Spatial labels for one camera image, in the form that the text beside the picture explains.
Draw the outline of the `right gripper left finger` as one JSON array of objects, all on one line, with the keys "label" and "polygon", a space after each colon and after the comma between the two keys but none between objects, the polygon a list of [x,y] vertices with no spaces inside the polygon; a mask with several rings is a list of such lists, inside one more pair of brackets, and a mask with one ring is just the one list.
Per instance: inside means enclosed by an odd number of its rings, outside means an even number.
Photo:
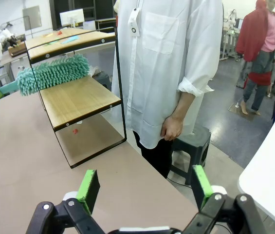
[{"label": "right gripper left finger", "polygon": [[105,234],[92,217],[100,183],[96,170],[87,170],[75,197],[54,205],[37,204],[26,234],[63,234],[75,228],[78,234]]}]

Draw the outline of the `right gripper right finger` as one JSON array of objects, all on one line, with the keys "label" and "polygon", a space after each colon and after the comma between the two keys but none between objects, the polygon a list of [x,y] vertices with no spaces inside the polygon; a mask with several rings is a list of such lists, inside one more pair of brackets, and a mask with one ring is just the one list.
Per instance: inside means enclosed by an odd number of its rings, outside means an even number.
[{"label": "right gripper right finger", "polygon": [[267,234],[253,198],[214,192],[201,165],[193,166],[191,188],[199,211],[183,234],[210,234],[217,223],[226,223],[231,234]]}]

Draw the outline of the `teal chenille duster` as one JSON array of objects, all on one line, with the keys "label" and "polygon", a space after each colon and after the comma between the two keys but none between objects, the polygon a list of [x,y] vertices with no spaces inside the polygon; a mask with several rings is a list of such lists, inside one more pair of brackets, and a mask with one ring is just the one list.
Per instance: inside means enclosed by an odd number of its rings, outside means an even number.
[{"label": "teal chenille duster", "polygon": [[0,98],[11,91],[19,90],[22,96],[37,93],[56,85],[83,78],[89,74],[88,60],[80,54],[62,57],[52,62],[20,71],[15,81],[0,87]]}]

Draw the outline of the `person's left forearm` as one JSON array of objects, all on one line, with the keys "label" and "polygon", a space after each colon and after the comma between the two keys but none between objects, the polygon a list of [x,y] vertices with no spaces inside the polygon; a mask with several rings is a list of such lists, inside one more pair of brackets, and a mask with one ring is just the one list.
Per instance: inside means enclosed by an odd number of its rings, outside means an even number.
[{"label": "person's left forearm", "polygon": [[178,104],[171,116],[178,121],[183,121],[195,98],[193,94],[181,92]]}]

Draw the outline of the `person's left hand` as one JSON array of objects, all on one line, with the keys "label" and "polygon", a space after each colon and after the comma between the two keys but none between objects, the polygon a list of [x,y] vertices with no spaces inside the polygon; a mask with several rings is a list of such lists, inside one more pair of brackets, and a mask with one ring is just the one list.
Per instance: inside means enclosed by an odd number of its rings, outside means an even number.
[{"label": "person's left hand", "polygon": [[177,116],[169,116],[163,122],[160,136],[166,141],[173,141],[183,130],[183,118]]}]

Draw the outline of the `wooden box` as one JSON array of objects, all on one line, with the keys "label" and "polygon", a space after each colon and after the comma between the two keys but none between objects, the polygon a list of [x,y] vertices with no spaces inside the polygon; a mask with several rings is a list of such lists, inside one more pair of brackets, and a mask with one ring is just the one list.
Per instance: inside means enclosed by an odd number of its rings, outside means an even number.
[{"label": "wooden box", "polygon": [[8,53],[9,53],[10,57],[12,57],[12,58],[27,53],[27,48],[26,48],[25,42],[21,41],[17,45],[9,46]]}]

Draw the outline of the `dark grey plastic stool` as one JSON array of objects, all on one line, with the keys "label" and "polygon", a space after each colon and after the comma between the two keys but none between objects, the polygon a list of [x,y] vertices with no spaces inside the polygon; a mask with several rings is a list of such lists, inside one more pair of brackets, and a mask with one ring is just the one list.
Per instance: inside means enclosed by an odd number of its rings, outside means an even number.
[{"label": "dark grey plastic stool", "polygon": [[189,167],[186,171],[181,170],[174,165],[171,166],[172,172],[185,179],[185,185],[190,185],[191,183],[193,165],[205,165],[210,139],[210,130],[199,124],[196,124],[191,134],[179,136],[174,140],[172,144],[172,151],[183,151],[190,156]]},{"label": "dark grey plastic stool", "polygon": [[108,90],[111,91],[111,81],[110,81],[110,77],[107,73],[99,72],[98,74],[93,75],[92,78],[95,79],[100,84],[102,84],[105,88],[107,88]]}]

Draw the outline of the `blue paper scrap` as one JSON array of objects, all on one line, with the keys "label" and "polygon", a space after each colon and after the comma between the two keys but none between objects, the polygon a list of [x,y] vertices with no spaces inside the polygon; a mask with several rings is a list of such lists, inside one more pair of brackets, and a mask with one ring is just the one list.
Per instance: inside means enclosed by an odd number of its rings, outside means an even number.
[{"label": "blue paper scrap", "polygon": [[70,43],[72,41],[75,41],[75,40],[78,40],[79,39],[79,36],[72,36],[72,37],[69,37],[67,39],[64,39],[61,44],[67,44],[67,43]]}]

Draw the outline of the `white computer monitor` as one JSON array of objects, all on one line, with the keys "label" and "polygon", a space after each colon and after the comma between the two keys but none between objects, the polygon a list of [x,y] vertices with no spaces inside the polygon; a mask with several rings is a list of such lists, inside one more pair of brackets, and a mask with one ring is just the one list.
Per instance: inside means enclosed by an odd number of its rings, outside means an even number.
[{"label": "white computer monitor", "polygon": [[61,26],[73,25],[76,26],[77,23],[84,22],[84,12],[83,9],[76,9],[72,11],[66,11],[59,14]]}]

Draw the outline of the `person in white shirt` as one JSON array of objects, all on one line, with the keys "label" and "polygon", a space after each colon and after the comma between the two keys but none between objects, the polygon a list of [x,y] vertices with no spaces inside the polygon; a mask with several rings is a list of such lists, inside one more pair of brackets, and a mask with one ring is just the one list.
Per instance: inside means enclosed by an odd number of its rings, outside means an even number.
[{"label": "person in white shirt", "polygon": [[[179,135],[192,133],[203,96],[211,92],[220,58],[222,0],[117,0],[118,54],[112,92],[122,94],[126,126],[142,156],[163,177],[172,164],[173,141],[160,136],[181,92],[196,98]],[[129,33],[128,19],[140,8],[140,37]]]}]

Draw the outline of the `white background workstation desk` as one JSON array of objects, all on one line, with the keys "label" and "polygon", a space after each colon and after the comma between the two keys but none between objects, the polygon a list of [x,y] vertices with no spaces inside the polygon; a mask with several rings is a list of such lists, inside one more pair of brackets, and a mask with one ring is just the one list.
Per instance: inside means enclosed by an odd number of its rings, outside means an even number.
[{"label": "white background workstation desk", "polygon": [[237,17],[236,9],[229,10],[223,18],[220,60],[234,58],[235,61],[240,61],[240,57],[236,52],[236,46],[242,21],[243,19]]}]

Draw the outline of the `figure in red hood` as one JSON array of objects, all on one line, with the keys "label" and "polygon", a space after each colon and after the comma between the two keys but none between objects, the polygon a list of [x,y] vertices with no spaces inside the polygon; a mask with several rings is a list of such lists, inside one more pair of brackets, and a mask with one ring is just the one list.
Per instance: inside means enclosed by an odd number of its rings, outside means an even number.
[{"label": "figure in red hood", "polygon": [[245,16],[236,52],[251,63],[251,71],[245,82],[242,113],[247,115],[246,103],[256,90],[251,109],[259,115],[259,108],[271,85],[275,61],[275,0],[257,0],[256,9]]}]

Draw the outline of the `grey wall panel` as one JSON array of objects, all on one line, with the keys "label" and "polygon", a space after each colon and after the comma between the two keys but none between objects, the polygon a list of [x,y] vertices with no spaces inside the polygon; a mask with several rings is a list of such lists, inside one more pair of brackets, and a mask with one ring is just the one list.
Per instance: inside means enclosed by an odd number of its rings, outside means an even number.
[{"label": "grey wall panel", "polygon": [[40,8],[33,6],[22,10],[25,30],[32,30],[42,26]]}]

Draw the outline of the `two-tier wooden shelf black frame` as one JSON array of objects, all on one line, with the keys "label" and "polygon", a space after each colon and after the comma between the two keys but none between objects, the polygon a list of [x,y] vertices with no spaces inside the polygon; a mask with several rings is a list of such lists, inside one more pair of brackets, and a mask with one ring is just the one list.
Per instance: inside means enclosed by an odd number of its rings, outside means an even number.
[{"label": "two-tier wooden shelf black frame", "polygon": [[[116,33],[76,28],[61,29],[50,37],[40,36],[25,42],[30,67],[43,62],[52,62],[62,57],[117,46]],[[64,39],[79,36],[78,40],[61,44]],[[45,44],[58,40],[51,45]],[[71,168],[124,143],[124,102],[122,94],[114,94],[92,78],[90,73],[83,78],[38,91],[42,106]]]}]

